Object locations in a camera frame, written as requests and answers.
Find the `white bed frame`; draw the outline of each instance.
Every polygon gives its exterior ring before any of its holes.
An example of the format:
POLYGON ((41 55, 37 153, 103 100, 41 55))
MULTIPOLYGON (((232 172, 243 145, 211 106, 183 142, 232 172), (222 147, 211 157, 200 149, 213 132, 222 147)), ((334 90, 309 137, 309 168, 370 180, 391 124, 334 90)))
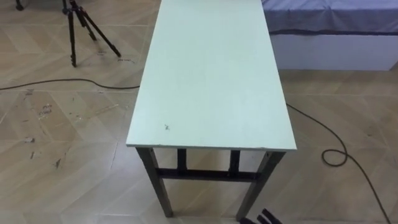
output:
POLYGON ((279 69, 388 71, 398 62, 398 36, 272 35, 279 69))

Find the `tripod leg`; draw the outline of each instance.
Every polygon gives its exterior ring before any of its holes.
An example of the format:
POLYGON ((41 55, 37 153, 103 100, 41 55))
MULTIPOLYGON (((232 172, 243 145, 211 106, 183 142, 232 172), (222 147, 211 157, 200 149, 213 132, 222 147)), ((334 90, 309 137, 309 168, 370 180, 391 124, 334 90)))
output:
POLYGON ((15 7, 18 11, 24 10, 20 0, 16 0, 17 6, 15 7))
POLYGON ((77 18, 79 18, 80 24, 82 27, 87 28, 88 30, 88 35, 91 37, 92 40, 96 41, 97 38, 95 37, 93 31, 91 30, 91 27, 88 25, 86 19, 84 18, 84 12, 82 9, 78 9, 75 11, 77 18))
POLYGON ((75 28, 73 28, 73 11, 68 12, 68 22, 69 22, 69 36, 70 36, 70 47, 72 54, 70 55, 70 60, 72 65, 76 67, 76 50, 75 50, 75 28))
POLYGON ((102 31, 100 30, 100 28, 98 28, 98 26, 94 23, 94 21, 88 16, 87 12, 80 7, 80 12, 83 14, 83 16, 88 20, 88 22, 94 27, 94 29, 99 33, 99 35, 102 37, 102 39, 105 40, 105 42, 109 45, 109 47, 113 50, 113 52, 120 57, 121 54, 120 52, 117 50, 117 48, 108 40, 108 38, 106 38, 106 36, 102 33, 102 31))
POLYGON ((63 8, 62 8, 62 13, 63 13, 64 15, 67 15, 67 14, 68 14, 67 0, 62 0, 62 6, 63 6, 63 8))

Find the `bed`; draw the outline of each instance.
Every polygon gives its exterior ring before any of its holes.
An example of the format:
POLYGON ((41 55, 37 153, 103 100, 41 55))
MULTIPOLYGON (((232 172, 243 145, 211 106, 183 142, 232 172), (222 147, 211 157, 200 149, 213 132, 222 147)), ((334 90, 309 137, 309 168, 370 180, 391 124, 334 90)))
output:
POLYGON ((396 0, 263 0, 279 68, 390 70, 396 0))

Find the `tripod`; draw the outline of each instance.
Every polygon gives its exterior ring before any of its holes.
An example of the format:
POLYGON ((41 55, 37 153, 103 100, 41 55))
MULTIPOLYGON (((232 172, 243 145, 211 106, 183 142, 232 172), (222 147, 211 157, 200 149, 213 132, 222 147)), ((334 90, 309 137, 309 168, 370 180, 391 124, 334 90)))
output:
POLYGON ((68 14, 67 0, 62 0, 62 6, 62 13, 64 13, 65 15, 68 14))
POLYGON ((96 41, 97 38, 95 37, 91 27, 88 25, 87 21, 94 27, 94 29, 99 33, 99 35, 105 40, 108 46, 113 50, 113 52, 120 57, 120 52, 116 49, 116 47, 106 38, 106 36, 102 33, 100 28, 94 23, 94 21, 88 16, 87 12, 81 7, 78 6, 75 0, 69 0, 69 4, 71 8, 68 9, 68 22, 69 22, 69 34, 70 34, 70 46, 72 49, 72 54, 70 59, 72 61, 72 65, 76 67, 76 50, 75 50, 75 29, 73 27, 73 12, 76 14, 78 20, 82 27, 87 28, 88 35, 91 37, 92 40, 96 41))

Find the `table edge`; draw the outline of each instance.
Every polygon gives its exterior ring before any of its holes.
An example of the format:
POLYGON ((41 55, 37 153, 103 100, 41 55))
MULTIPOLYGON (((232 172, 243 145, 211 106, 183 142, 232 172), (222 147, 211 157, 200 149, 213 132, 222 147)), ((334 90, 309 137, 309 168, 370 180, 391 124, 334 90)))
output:
POLYGON ((245 147, 205 147, 205 146, 167 146, 167 145, 142 145, 142 144, 127 144, 127 147, 142 147, 142 148, 167 148, 167 149, 214 149, 214 150, 239 150, 239 151, 259 151, 259 152, 292 152, 297 151, 298 149, 274 149, 267 147, 253 147, 253 148, 245 148, 245 147))

